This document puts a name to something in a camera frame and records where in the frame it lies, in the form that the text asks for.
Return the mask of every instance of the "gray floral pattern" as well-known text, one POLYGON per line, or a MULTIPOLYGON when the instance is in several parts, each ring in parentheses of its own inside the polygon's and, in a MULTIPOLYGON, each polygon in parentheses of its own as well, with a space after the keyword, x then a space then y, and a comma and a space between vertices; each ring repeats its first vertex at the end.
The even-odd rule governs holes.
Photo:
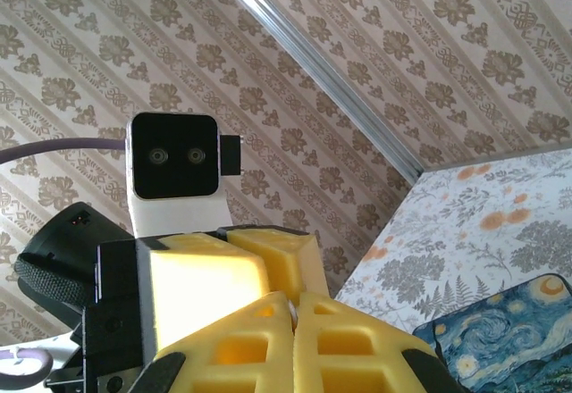
POLYGON ((572 149, 428 172, 337 296, 412 331, 547 272, 572 280, 572 149))

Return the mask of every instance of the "starry night painting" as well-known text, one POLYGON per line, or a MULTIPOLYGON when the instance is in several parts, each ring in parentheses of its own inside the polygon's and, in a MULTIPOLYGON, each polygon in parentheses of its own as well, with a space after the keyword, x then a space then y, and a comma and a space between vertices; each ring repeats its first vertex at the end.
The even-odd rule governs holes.
POLYGON ((572 392, 572 294, 547 274, 428 322, 414 335, 474 393, 572 392))

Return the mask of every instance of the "camera lens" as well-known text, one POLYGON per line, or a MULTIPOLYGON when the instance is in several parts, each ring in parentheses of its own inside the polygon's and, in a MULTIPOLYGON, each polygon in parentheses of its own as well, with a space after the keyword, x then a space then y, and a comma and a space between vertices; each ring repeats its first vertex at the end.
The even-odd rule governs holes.
POLYGON ((189 161, 191 161, 192 163, 194 164, 202 163, 203 161, 205 161, 205 158, 206 155, 202 149, 194 147, 189 150, 189 161))
POLYGON ((149 152, 149 161, 155 165, 166 163, 167 159, 169 159, 169 155, 160 147, 152 149, 151 152, 149 152))

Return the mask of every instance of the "yellow foam block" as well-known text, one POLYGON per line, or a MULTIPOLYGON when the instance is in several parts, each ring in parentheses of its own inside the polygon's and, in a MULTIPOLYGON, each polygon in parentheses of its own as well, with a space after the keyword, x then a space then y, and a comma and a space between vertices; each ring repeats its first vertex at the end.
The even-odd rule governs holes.
POLYGON ((401 354, 423 340, 314 293, 300 296, 294 334, 296 393, 425 392, 401 354))
POLYGON ((200 233, 158 242, 163 249, 148 251, 156 350, 270 291, 260 256, 200 233))
POLYGON ((288 300, 271 293, 164 348, 186 356, 169 393, 292 393, 288 300))
POLYGON ((265 261, 271 290, 282 290, 295 305, 308 290, 329 296, 320 248, 313 235, 272 229, 229 230, 229 243, 265 261))

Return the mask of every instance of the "wallpaper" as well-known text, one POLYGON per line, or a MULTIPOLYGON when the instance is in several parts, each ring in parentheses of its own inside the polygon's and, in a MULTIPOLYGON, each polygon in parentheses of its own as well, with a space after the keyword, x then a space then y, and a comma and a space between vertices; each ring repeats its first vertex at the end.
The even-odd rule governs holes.
POLYGON ((570 140, 572 0, 272 0, 426 167, 570 140))
POLYGON ((540 275, 570 282, 571 183, 572 149, 428 172, 337 299, 412 331, 540 275))
MULTIPOLYGON (((406 181, 237 0, 0 0, 0 147, 124 138, 136 112, 212 114, 245 137, 227 180, 237 223, 315 233, 334 294, 406 181)), ((0 170, 0 344, 63 331, 18 290, 13 263, 65 206, 129 229, 124 156, 74 150, 0 170)))

